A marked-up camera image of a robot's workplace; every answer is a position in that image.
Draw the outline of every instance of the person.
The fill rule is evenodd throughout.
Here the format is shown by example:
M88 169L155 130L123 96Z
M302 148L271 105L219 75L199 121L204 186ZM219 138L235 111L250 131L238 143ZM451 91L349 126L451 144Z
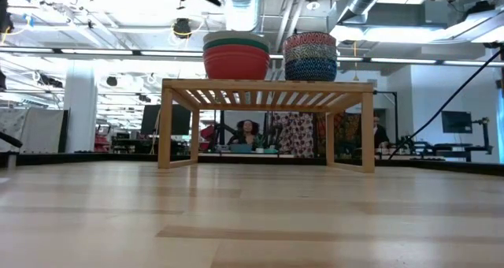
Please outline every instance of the person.
M252 145L252 150L262 147L261 134L259 134L259 124L251 120L240 121L236 125L237 132L228 142L228 145L248 144Z
M387 130L382 125L379 125L380 118L374 113L374 128L375 133L375 149L385 149L388 147L390 140L387 137Z

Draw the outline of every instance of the wooden floor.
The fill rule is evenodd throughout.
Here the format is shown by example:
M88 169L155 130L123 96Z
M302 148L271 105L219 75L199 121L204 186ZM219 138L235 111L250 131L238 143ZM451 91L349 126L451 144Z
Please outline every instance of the wooden floor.
M376 171L155 162L0 171L0 267L504 267L504 179Z

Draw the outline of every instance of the white column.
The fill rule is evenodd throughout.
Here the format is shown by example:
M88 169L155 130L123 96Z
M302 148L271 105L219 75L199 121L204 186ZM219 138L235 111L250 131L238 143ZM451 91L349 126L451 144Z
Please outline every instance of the white column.
M67 153L94 150L97 83L92 61L69 62L64 106L65 110L70 110Z

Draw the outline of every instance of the man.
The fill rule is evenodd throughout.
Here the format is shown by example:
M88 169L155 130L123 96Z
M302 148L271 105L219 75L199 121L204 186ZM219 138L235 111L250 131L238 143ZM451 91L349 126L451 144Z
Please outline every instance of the man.
M382 125L379 125L380 118L374 113L374 133L375 133L375 149L385 149L388 147L389 139L387 131Z

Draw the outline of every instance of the stacked bowls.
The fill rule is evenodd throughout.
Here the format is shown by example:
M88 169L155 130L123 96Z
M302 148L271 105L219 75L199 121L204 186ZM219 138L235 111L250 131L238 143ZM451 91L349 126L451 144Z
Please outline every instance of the stacked bowls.
M336 39L324 32L304 32L283 42L285 80L334 81Z
M209 79L264 80L269 43L249 32L212 32L203 38L203 61Z

